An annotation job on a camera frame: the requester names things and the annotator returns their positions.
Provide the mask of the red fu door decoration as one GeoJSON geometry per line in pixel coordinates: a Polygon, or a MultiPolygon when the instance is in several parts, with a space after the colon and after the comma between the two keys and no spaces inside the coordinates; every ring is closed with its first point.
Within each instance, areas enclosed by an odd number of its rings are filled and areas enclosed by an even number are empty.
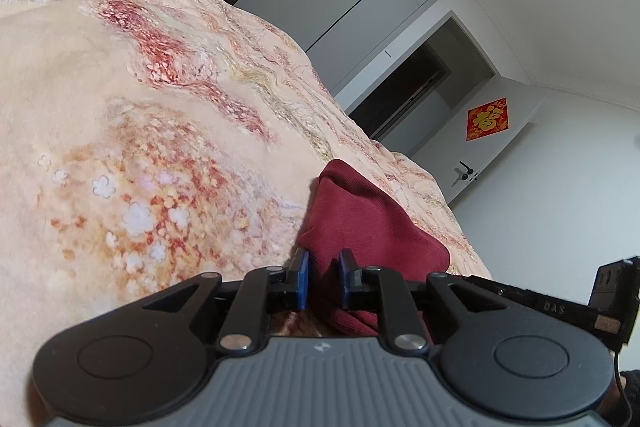
{"type": "Polygon", "coordinates": [[[508,130],[509,114],[506,98],[470,108],[466,112],[465,140],[470,142],[508,130]]]}

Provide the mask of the floral peach quilt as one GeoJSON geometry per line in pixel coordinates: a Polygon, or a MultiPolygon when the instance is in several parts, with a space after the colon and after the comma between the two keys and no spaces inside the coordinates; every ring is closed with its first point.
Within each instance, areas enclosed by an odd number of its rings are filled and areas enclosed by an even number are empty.
{"type": "Polygon", "coordinates": [[[38,348],[203,271],[290,259],[332,159],[485,275],[435,179],[372,140],[284,31],[222,0],[1,0],[1,421],[38,348]]]}

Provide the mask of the dark red long-sleeve shirt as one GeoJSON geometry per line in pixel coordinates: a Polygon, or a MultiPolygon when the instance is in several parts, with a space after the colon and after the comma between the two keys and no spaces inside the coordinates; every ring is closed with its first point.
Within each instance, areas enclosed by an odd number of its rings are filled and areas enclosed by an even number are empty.
{"type": "Polygon", "coordinates": [[[390,195],[341,159],[333,159],[314,181],[311,203],[296,245],[310,252],[310,313],[346,336],[374,336],[376,316],[344,311],[340,303],[338,255],[354,254],[358,265],[379,265],[409,281],[444,272],[450,254],[435,237],[413,224],[390,195]]]}

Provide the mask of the white room door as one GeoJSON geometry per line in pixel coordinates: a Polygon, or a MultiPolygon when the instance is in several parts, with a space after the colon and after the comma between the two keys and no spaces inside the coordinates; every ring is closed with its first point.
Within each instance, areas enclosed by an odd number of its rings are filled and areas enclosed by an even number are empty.
{"type": "Polygon", "coordinates": [[[491,78],[460,104],[446,124],[412,154],[412,159],[434,176],[446,202],[452,202],[516,138],[547,96],[548,91],[542,88],[501,76],[491,78]],[[497,98],[506,98],[508,101],[509,129],[486,138],[466,141],[466,112],[497,98]],[[452,186],[457,178],[454,168],[459,166],[460,160],[474,168],[476,175],[470,182],[452,186]]]}

